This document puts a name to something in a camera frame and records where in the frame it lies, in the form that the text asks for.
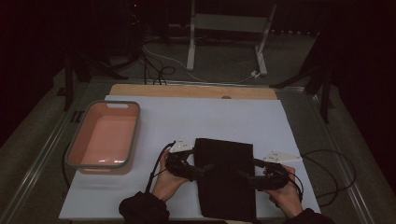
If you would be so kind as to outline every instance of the floor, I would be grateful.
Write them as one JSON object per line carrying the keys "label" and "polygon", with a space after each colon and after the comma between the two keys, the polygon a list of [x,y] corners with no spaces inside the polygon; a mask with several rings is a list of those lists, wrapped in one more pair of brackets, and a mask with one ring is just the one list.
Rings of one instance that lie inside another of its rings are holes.
{"label": "floor", "polygon": [[[267,76],[252,77],[257,70],[253,46],[256,37],[230,33],[201,33],[197,38],[195,68],[185,71],[188,38],[178,35],[169,43],[154,38],[143,48],[153,66],[147,67],[148,84],[231,85],[268,88],[298,73],[315,38],[307,35],[270,34],[263,55]],[[112,57],[113,63],[125,59]],[[90,83],[75,78],[75,103],[64,112],[64,98],[57,96],[64,86],[64,71],[54,78],[55,86],[37,104],[18,130],[0,150],[0,211],[1,223],[68,223],[58,218],[67,184],[62,173],[63,154],[78,122],[73,112],[85,110],[88,103],[103,99],[114,83],[145,82],[144,61],[139,60],[118,72],[128,80],[115,80],[92,70]],[[283,90],[276,90],[290,122],[301,153],[331,149],[337,153],[314,153],[315,161],[324,165],[340,187],[357,176],[354,184],[340,191],[333,202],[332,195],[318,198],[321,212],[336,223],[392,223],[396,220],[396,199],[384,176],[365,145],[364,139],[347,113],[336,87],[332,86],[329,124],[318,114],[318,96],[303,92],[307,79]],[[332,177],[309,160],[304,160],[315,193],[333,191]],[[75,170],[65,166],[71,181]],[[283,218],[262,223],[282,223]],[[121,221],[83,221],[81,223],[122,223]]]}

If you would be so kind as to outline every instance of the person's left hand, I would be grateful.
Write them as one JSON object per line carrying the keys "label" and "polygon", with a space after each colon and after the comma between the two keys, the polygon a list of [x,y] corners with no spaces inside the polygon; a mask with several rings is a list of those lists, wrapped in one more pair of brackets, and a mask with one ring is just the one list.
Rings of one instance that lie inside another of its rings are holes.
{"label": "person's left hand", "polygon": [[165,170],[165,160],[169,154],[167,149],[160,159],[160,174],[157,177],[154,190],[152,194],[164,202],[168,201],[176,193],[177,189],[188,179],[172,175],[169,171]]}

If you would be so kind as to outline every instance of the black sleeve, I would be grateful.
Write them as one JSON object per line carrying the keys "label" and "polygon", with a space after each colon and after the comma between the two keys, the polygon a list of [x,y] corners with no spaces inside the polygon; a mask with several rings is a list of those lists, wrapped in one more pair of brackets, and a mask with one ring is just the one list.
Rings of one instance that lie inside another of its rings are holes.
{"label": "black sleeve", "polygon": [[334,224],[331,218],[315,213],[312,209],[305,209],[297,217],[288,219],[285,224]]}
{"label": "black sleeve", "polygon": [[169,219],[164,201],[151,193],[137,192],[134,197],[124,199],[119,206],[120,214],[126,224],[157,224]]}

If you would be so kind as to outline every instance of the person's right hand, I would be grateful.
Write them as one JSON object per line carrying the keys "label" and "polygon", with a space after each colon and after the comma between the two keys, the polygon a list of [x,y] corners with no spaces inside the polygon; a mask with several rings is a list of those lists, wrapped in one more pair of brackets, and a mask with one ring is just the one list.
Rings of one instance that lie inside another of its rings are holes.
{"label": "person's right hand", "polygon": [[[290,173],[289,178],[294,180],[295,169],[285,165],[283,167]],[[286,218],[296,217],[304,211],[297,188],[291,182],[283,189],[266,190],[265,192],[270,195],[270,201],[282,210]]]}

